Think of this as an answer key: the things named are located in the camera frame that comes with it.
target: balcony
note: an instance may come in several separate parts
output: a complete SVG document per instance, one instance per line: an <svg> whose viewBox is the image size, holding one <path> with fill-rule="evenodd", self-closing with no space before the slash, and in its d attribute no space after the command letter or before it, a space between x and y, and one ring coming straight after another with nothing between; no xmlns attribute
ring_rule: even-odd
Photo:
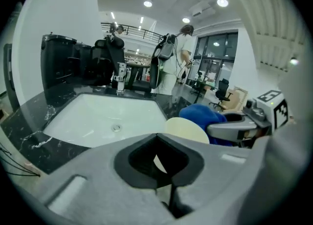
<svg viewBox="0 0 313 225"><path fill-rule="evenodd" d="M102 28L102 32L104 34L109 33L110 31L110 25L111 23L101 23L101 28ZM136 39L143 39L147 42L151 42L154 44L158 44L161 41L162 35L159 35L155 32L151 32L149 30L146 29L139 29L138 27L134 27L134 26L128 26L128 25L123 25L124 27L124 32L121 34L126 35L128 37L134 37Z"/></svg>

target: blue object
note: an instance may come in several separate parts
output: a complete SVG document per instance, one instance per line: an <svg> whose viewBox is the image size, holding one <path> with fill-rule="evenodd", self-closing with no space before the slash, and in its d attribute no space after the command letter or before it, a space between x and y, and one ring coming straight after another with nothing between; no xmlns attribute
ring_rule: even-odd
<svg viewBox="0 0 313 225"><path fill-rule="evenodd" d="M196 123L205 131L205 133L208 125L213 123L227 122L225 116L210 110L209 107L202 104L192 104L186 108L183 108L179 112L179 116ZM209 137L210 144L232 146L230 141L214 138L208 134L207 136Z"/></svg>

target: white pants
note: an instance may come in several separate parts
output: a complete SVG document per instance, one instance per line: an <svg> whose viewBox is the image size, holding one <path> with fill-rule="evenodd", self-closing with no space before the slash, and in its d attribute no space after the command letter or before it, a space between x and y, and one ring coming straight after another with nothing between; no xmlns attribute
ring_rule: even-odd
<svg viewBox="0 0 313 225"><path fill-rule="evenodd" d="M160 85L156 89L152 89L151 93L172 95L176 79L175 75L163 72Z"/></svg>

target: white sink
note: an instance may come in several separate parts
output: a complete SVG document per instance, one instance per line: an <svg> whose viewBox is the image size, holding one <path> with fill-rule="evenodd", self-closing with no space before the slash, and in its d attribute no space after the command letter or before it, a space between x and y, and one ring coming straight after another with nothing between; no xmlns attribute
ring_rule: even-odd
<svg viewBox="0 0 313 225"><path fill-rule="evenodd" d="M81 94L51 121L44 133L93 148L137 135L163 133L165 122L154 101Z"/></svg>

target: sink drain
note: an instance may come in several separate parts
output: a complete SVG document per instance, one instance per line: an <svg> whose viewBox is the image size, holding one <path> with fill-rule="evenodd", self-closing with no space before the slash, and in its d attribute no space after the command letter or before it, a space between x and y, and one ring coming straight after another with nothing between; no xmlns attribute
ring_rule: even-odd
<svg viewBox="0 0 313 225"><path fill-rule="evenodd" d="M114 124L114 125L112 126L112 130L113 130L114 132L120 132L120 131L122 130L122 126L119 125L119 124Z"/></svg>

